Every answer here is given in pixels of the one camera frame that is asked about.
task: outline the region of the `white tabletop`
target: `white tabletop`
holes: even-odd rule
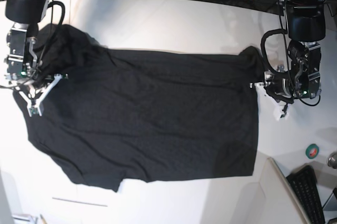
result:
[[[262,35],[279,28],[276,15],[196,1],[60,1],[65,3],[67,10],[64,23],[89,33],[101,45],[109,48],[238,54],[250,45],[260,48]],[[5,3],[1,2],[1,51],[8,50],[5,37],[12,25],[4,17],[4,8]],[[50,21],[49,14],[40,27]],[[59,15],[60,11],[55,7],[54,23],[58,22]],[[266,97],[259,95],[259,146],[254,174],[249,178],[149,184],[126,180],[118,193],[76,186],[69,182],[50,158],[30,145],[27,133],[23,130],[24,120],[11,93],[0,91],[3,104],[1,125],[12,133],[8,140],[3,140],[1,135],[0,168],[3,178],[7,177],[5,180],[15,181],[19,195],[17,198],[20,200],[20,204],[11,203],[11,208],[16,209],[20,205],[26,212],[36,212],[36,208],[32,207],[34,204],[28,203],[29,200],[36,204],[44,201],[49,209],[62,207],[56,201],[49,201],[51,196],[57,195],[108,204],[114,208],[114,214],[111,214],[116,223],[230,223],[229,213],[235,208],[240,190],[247,182],[258,181],[268,156],[277,161],[285,175],[305,163],[313,165],[318,177],[321,201],[325,202],[337,185],[337,173],[326,166],[328,155],[337,149],[336,33],[327,30],[326,38],[320,43],[323,89],[320,105],[310,108],[296,102],[290,108],[289,118],[276,122],[272,104]],[[273,65],[284,63],[285,51],[280,35],[268,39],[266,48]],[[305,156],[305,149],[312,143],[320,147],[320,153],[317,158],[309,160]],[[32,188],[44,193],[32,194]],[[235,193],[229,194],[229,188]],[[72,223],[77,223],[77,219],[72,219]]]

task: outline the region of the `black keyboard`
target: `black keyboard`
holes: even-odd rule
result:
[[[297,173],[287,176],[287,180],[298,197],[307,216],[313,224],[325,224],[323,208],[317,191],[317,179],[310,165]]]

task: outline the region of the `white table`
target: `white table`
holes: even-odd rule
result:
[[[279,28],[276,15],[195,1],[60,1],[66,5],[65,24],[89,33],[109,48],[238,54],[249,45],[260,47],[262,35]],[[4,9],[5,3],[1,2],[1,56],[8,50],[5,37],[12,25],[4,16]],[[57,23],[60,16],[57,6],[54,12]],[[49,14],[40,27],[48,24]],[[94,223],[97,217],[109,220],[102,223],[230,223],[241,189],[248,182],[257,182],[268,156],[277,161],[285,175],[305,163],[313,165],[321,201],[325,202],[337,185],[337,173],[326,166],[328,155],[337,149],[336,33],[327,30],[320,43],[323,89],[320,105],[309,108],[296,102],[290,108],[289,118],[276,122],[272,104],[259,95],[259,147],[254,174],[247,178],[149,184],[126,180],[118,193],[74,185],[48,156],[28,142],[25,123],[12,94],[1,90],[0,168],[11,209],[35,215],[46,212],[45,218],[54,220],[51,223],[66,223],[65,220],[81,223],[78,216],[83,217],[82,223]],[[285,62],[281,36],[268,39],[266,47],[273,65]],[[305,156],[311,143],[320,147],[319,156],[313,161]],[[70,210],[73,204],[51,197],[108,207],[80,205]]]

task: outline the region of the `electronic equipment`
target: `electronic equipment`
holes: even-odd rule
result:
[[[286,177],[291,188],[299,199],[306,215],[313,224],[325,224],[320,195],[317,190],[315,172],[310,165],[297,173]]]
[[[286,29],[281,27],[279,30],[267,32],[262,37],[261,50],[268,70],[265,72],[264,82],[258,85],[263,86],[273,99],[285,103],[281,117],[286,115],[288,104],[292,104],[296,99],[305,103],[303,99],[314,99],[318,96],[320,98],[321,48],[318,41],[325,37],[325,1],[280,0],[286,17]],[[6,3],[6,17],[14,22],[7,37],[10,53],[6,59],[6,78],[10,84],[15,85],[0,87],[19,91],[27,101],[30,115],[42,115],[42,101],[58,81],[66,78],[65,75],[43,73],[43,56],[55,35],[52,35],[44,46],[36,47],[37,23],[53,5],[62,8],[63,17],[58,25],[60,27],[65,11],[61,2],[7,0]],[[292,39],[287,49],[287,61],[290,60],[287,70],[282,65],[275,70],[268,61],[264,45],[266,39],[274,34],[287,34]]]

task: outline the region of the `black cloth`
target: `black cloth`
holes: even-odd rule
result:
[[[44,65],[68,80],[47,96],[43,116],[30,118],[14,97],[30,142],[72,182],[117,191],[125,178],[252,175],[259,120],[249,83],[263,75],[255,48],[238,56],[109,50],[64,25]]]

